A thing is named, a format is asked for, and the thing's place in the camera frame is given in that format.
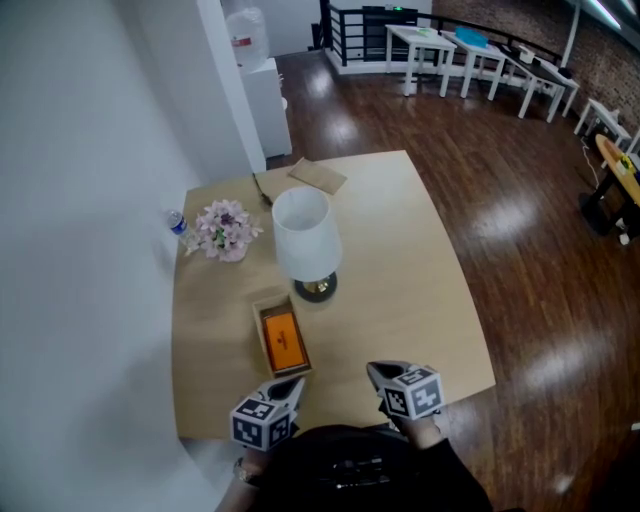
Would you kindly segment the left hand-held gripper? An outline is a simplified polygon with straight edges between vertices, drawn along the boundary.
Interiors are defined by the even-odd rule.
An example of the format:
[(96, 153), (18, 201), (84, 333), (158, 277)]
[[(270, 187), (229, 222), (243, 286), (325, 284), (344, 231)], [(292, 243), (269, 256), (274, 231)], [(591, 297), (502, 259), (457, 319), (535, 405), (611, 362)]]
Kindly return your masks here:
[(298, 430), (296, 419), (305, 377), (264, 382), (230, 412), (231, 439), (244, 447), (268, 452)]

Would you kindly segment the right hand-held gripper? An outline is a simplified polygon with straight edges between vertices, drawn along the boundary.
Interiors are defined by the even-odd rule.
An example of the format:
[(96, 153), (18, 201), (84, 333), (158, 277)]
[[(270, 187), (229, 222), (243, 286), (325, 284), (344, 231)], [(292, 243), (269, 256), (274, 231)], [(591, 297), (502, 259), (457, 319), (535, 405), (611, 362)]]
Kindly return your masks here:
[(431, 367), (405, 361), (373, 361), (366, 365), (379, 410), (391, 420), (418, 420), (444, 405), (440, 374)]

